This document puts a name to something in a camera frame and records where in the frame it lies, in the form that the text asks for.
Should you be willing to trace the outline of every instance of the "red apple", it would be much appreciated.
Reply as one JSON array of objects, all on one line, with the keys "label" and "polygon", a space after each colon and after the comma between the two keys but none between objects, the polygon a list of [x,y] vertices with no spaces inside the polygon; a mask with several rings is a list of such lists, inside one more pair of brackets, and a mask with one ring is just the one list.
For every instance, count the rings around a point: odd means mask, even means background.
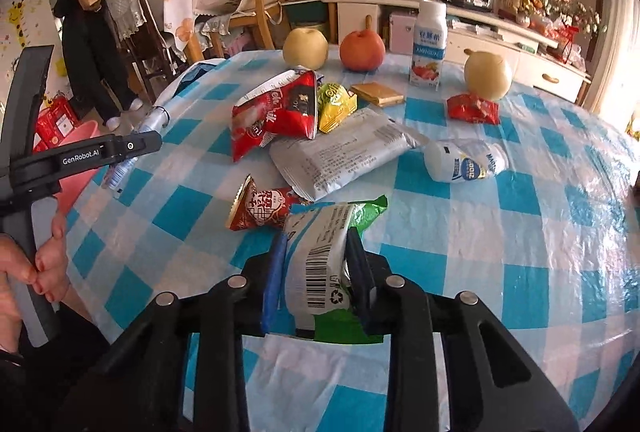
[{"label": "red apple", "polygon": [[367,27],[349,33],[340,44],[340,60],[350,71],[365,73],[380,67],[385,59],[385,43],[370,27],[371,15],[367,15]]}]

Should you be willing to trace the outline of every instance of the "screw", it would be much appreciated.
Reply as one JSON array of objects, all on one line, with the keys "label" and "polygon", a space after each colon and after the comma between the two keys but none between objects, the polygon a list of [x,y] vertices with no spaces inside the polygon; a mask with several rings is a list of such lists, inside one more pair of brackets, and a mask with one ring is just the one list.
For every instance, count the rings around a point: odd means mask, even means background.
[{"label": "screw", "polygon": [[233,275],[233,277],[229,277],[226,283],[229,284],[229,287],[237,289],[246,286],[246,279],[242,275]]},{"label": "screw", "polygon": [[389,287],[402,287],[404,285],[404,278],[399,275],[389,275],[386,278],[386,285]]},{"label": "screw", "polygon": [[159,306],[170,306],[174,303],[175,295],[173,293],[169,293],[168,291],[164,291],[156,297],[156,304]]},{"label": "screw", "polygon": [[478,295],[473,291],[463,291],[460,293],[460,301],[468,306],[473,306],[478,303]]}]

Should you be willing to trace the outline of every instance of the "black outfit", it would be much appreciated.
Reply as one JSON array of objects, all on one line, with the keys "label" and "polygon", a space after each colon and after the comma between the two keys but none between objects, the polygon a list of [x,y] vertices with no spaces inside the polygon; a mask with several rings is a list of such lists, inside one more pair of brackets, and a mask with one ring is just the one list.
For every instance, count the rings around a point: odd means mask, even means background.
[{"label": "black outfit", "polygon": [[0,351],[0,430],[46,432],[69,390],[109,349],[91,322],[60,304],[61,332],[33,348],[26,331],[20,335],[20,356]]},{"label": "black outfit", "polygon": [[78,0],[57,0],[53,14],[64,18],[62,53],[71,89],[76,96],[88,96],[106,122],[120,115],[109,93],[100,83],[104,78],[123,109],[137,97],[127,83],[127,70],[118,53],[113,33],[105,19],[105,0],[100,11],[85,11]]}]

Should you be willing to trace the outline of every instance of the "white shoe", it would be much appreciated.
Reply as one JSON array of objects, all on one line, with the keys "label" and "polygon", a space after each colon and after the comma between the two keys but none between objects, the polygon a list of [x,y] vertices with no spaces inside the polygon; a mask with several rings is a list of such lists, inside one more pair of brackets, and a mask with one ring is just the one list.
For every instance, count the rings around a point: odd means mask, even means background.
[{"label": "white shoe", "polygon": [[110,132],[113,132],[120,126],[120,117],[114,116],[113,118],[109,118],[107,123],[105,123]]},{"label": "white shoe", "polygon": [[131,102],[131,105],[129,105],[129,112],[133,112],[134,110],[138,110],[143,105],[144,104],[142,103],[142,100],[140,100],[140,98],[136,98],[135,100],[133,100],[133,102]]}]

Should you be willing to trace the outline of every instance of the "blue checkered tablecloth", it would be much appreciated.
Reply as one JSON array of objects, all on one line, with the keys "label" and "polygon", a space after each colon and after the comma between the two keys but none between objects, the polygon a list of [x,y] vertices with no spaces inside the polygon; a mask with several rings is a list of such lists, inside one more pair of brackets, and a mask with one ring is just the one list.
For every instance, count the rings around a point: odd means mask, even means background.
[{"label": "blue checkered tablecloth", "polygon": [[[389,198],[364,235],[394,272],[426,291],[472,290],[542,367],[585,427],[640,349],[640,208],[629,185],[636,142],[581,108],[513,84],[499,126],[450,120],[446,98],[464,91],[463,70],[445,64],[439,91],[409,86],[410,59],[387,55],[376,73],[345,72],[331,51],[325,80],[376,80],[407,95],[387,111],[433,139],[501,144],[510,168],[465,184],[433,182],[410,151],[323,201]],[[286,69],[280,52],[236,55],[165,103],[164,145],[142,158],[116,200],[99,173],[69,215],[69,275],[100,329],[114,340],[163,290],[205,292],[268,249],[271,230],[224,228],[248,173],[258,187],[284,186],[267,149],[231,163],[231,105]],[[448,423],[440,362],[441,422]],[[389,341],[336,346],[284,336],[245,338],[253,430],[381,430]],[[193,364],[186,377],[186,412]]]}]

